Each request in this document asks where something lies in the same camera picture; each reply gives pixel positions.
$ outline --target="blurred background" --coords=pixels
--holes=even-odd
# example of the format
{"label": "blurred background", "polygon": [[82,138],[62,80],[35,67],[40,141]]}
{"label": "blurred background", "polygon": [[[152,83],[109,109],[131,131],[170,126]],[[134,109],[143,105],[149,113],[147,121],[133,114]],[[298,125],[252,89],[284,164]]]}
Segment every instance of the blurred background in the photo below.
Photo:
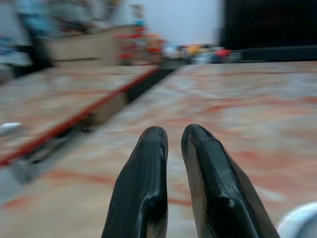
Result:
{"label": "blurred background", "polygon": [[316,12],[314,0],[0,0],[0,237],[100,237],[154,125],[169,136],[167,237],[197,237],[190,123],[224,144],[282,238],[316,237]]}

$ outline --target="white wall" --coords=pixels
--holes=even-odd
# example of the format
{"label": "white wall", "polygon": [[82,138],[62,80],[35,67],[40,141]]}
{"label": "white wall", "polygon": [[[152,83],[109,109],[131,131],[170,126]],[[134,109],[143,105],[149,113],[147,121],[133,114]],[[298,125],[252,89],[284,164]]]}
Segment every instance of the white wall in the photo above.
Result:
{"label": "white wall", "polygon": [[142,4],[146,25],[170,44],[218,43],[222,0],[122,0],[120,22],[132,23],[131,4]]}

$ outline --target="marble-patterned floor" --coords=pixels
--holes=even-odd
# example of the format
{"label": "marble-patterned floor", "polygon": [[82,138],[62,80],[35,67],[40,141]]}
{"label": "marble-patterned floor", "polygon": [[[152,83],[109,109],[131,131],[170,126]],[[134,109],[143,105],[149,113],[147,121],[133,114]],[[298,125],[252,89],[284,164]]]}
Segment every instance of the marble-patterned floor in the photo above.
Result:
{"label": "marble-patterned floor", "polygon": [[180,150],[190,123],[223,143],[277,224],[317,200],[316,121],[317,62],[185,66],[3,205],[0,237],[100,237],[116,177],[153,125],[164,127],[169,141],[167,237],[197,237]]}
{"label": "marble-patterned floor", "polygon": [[0,87],[0,124],[23,128],[0,137],[0,162],[22,147],[155,70],[154,66],[51,68]]}

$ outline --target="red edge trim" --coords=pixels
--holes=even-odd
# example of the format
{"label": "red edge trim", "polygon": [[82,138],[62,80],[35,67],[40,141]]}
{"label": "red edge trim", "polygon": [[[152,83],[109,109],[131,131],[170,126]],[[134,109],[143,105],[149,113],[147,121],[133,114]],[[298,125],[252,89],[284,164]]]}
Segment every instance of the red edge trim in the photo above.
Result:
{"label": "red edge trim", "polygon": [[147,73],[145,73],[143,75],[140,75],[138,78],[133,80],[131,83],[123,86],[122,88],[120,88],[118,90],[115,90],[112,94],[107,95],[107,96],[101,98],[100,100],[96,101],[95,103],[91,104],[90,106],[85,108],[81,113],[77,114],[76,116],[74,116],[74,117],[70,118],[69,120],[63,122],[62,124],[58,125],[57,127],[47,131],[42,136],[40,136],[39,138],[31,141],[30,143],[27,143],[27,144],[21,146],[20,148],[17,149],[17,151],[15,151],[15,152],[7,155],[7,156],[4,156],[1,159],[1,161],[0,161],[0,167],[9,165],[15,159],[17,159],[17,158],[19,158],[19,157],[21,157],[21,156],[23,156],[23,155],[25,155],[27,153],[32,152],[32,150],[34,150],[38,146],[40,146],[43,143],[45,143],[46,140],[48,140],[51,137],[54,137],[54,136],[58,135],[59,133],[63,132],[64,130],[69,128],[74,123],[76,123],[76,122],[80,121],[81,119],[83,119],[90,112],[92,112],[93,110],[95,110],[98,107],[100,107],[102,104],[105,104],[105,103],[109,102],[111,99],[113,99],[114,97],[116,97],[120,93],[126,93],[129,89],[133,88],[134,86],[136,86],[137,84],[141,83],[142,81],[144,81],[145,79],[150,77],[152,74],[157,72],[158,69],[159,69],[158,67],[155,67],[152,70],[148,71]]}

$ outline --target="raised platform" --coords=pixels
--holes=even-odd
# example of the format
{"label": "raised platform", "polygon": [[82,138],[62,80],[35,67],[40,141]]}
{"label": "raised platform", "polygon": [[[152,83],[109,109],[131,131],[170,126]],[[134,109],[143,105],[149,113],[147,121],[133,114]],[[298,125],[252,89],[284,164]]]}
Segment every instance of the raised platform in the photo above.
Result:
{"label": "raised platform", "polygon": [[0,137],[0,166],[32,152],[91,113],[102,117],[105,110],[122,108],[124,94],[156,70],[154,66],[53,68],[1,86],[0,122],[20,122],[22,127]]}
{"label": "raised platform", "polygon": [[197,237],[180,150],[190,123],[203,125],[221,140],[276,224],[289,209],[317,199],[316,66],[181,68],[3,205],[0,237],[100,237],[114,182],[139,135],[153,125],[168,134],[167,237]]}

